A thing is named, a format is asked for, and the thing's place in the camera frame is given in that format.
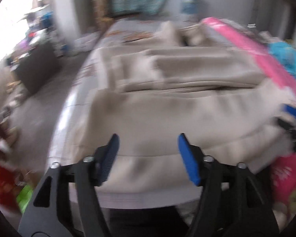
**beige blanket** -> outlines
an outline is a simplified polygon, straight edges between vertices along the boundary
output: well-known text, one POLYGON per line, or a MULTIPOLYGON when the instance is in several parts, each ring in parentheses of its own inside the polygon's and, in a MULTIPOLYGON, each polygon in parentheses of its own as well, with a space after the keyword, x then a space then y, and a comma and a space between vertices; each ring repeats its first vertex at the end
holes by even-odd
MULTIPOLYGON (((197 28, 193 31, 204 36, 197 28)), ((180 47, 182 38, 171 35, 186 29, 166 29, 137 45, 97 51, 99 89, 90 94, 90 111, 72 132, 69 152, 75 163, 105 145, 113 133, 120 136, 102 192, 186 185, 177 147, 182 132, 205 154, 232 165, 259 156, 279 136, 272 118, 287 95, 249 55, 224 47, 180 47)))

